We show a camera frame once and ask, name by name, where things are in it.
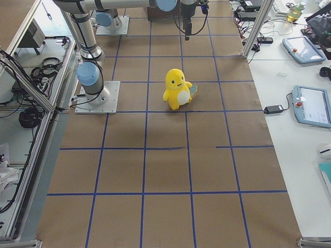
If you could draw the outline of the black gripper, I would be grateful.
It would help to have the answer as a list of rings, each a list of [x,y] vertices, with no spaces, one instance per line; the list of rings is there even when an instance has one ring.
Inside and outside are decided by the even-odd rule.
[[[180,0],[180,14],[183,19],[185,41],[189,41],[192,35],[192,22],[188,22],[194,16],[194,0]]]

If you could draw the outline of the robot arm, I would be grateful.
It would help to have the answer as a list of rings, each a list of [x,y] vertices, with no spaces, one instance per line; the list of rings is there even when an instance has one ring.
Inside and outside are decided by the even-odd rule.
[[[98,46],[92,28],[92,10],[108,13],[118,8],[160,7],[165,1],[54,1],[62,12],[69,15],[68,26],[76,34],[83,63],[78,66],[77,78],[85,90],[86,103],[97,104],[106,98],[106,87],[102,74],[104,52]]]
[[[169,12],[176,5],[177,1],[95,1],[96,21],[101,26],[110,27],[118,16],[117,9],[119,8],[157,7],[163,12]],[[185,40],[193,36],[191,18],[195,15],[197,6],[198,1],[179,1]]]

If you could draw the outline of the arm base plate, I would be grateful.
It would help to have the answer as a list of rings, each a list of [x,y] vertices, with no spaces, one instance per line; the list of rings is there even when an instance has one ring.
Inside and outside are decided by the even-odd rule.
[[[84,94],[84,96],[78,98],[74,112],[76,114],[115,114],[120,84],[120,81],[104,81],[104,89],[96,99],[92,95],[86,95],[81,86],[80,94]]]
[[[111,18],[108,15],[99,15],[96,17],[98,24],[97,36],[120,36],[127,35],[130,17],[127,15]]]

